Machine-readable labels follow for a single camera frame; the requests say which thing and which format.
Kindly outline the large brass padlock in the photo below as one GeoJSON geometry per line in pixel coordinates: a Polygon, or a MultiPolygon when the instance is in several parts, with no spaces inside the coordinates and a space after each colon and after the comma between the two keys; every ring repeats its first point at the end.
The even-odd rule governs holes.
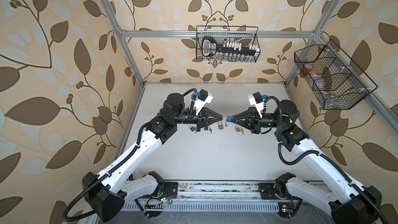
{"type": "Polygon", "coordinates": [[[224,125],[223,125],[222,121],[218,122],[218,129],[219,130],[223,130],[224,129],[224,125]]]}

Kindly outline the blue padlock with keys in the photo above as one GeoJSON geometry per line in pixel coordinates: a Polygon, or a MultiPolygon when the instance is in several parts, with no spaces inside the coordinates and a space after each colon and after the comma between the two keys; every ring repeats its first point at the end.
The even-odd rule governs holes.
{"type": "Polygon", "coordinates": [[[189,129],[190,129],[192,132],[196,132],[196,131],[197,131],[197,130],[196,130],[196,127],[194,127],[194,126],[192,126],[192,125],[189,127],[189,129]]]}

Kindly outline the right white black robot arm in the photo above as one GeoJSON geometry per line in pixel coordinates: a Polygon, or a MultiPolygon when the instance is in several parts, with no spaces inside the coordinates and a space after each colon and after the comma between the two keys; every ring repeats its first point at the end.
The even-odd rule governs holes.
{"type": "Polygon", "coordinates": [[[375,187],[366,187],[347,174],[295,124],[300,113],[290,100],[255,93],[250,95],[247,111],[228,117],[254,134],[262,128],[275,130],[278,156],[288,166],[304,162],[327,185],[320,189],[285,173],[275,180],[274,195],[282,200],[299,198],[324,211],[336,224],[372,224],[380,220],[388,223],[381,211],[382,195],[375,187]]]}

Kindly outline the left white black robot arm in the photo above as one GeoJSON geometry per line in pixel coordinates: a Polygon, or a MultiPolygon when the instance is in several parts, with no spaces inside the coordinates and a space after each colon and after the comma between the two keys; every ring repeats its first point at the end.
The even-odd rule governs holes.
{"type": "Polygon", "coordinates": [[[170,94],[158,114],[140,127],[132,146],[105,169],[97,174],[89,172],[83,178],[83,192],[64,210],[64,222],[79,221],[94,214],[107,222],[121,211],[126,201],[162,189],[164,180],[156,172],[140,179],[129,178],[151,153],[176,133],[178,124],[195,124],[201,129],[223,119],[221,114],[205,107],[213,99],[211,93],[195,88],[185,94],[189,93],[192,94],[190,108],[185,108],[184,94],[170,94]]]}

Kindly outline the black socket tool set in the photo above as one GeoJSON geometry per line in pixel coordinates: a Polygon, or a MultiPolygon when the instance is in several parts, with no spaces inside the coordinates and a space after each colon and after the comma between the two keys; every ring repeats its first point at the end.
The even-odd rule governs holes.
{"type": "Polygon", "coordinates": [[[220,58],[222,55],[257,57],[260,55],[258,45],[251,44],[249,47],[244,47],[242,43],[229,42],[227,40],[223,40],[219,44],[210,36],[205,36],[202,39],[199,49],[203,57],[217,56],[220,58]]]}

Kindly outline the red item in basket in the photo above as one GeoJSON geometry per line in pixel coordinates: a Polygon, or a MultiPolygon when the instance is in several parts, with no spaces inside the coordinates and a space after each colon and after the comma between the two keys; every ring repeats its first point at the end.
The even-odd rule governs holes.
{"type": "Polygon", "coordinates": [[[310,74],[313,70],[313,65],[309,63],[305,63],[302,68],[303,74],[310,74]]]}

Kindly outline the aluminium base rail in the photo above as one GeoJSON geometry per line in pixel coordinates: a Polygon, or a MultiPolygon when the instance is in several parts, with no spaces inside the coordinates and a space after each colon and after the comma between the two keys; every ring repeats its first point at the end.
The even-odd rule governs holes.
{"type": "Polygon", "coordinates": [[[298,206],[318,206],[309,198],[312,189],[320,202],[336,201],[321,181],[297,179],[293,189],[278,197],[274,181],[167,180],[157,199],[145,196],[139,202],[149,212],[291,213],[298,206]]]}

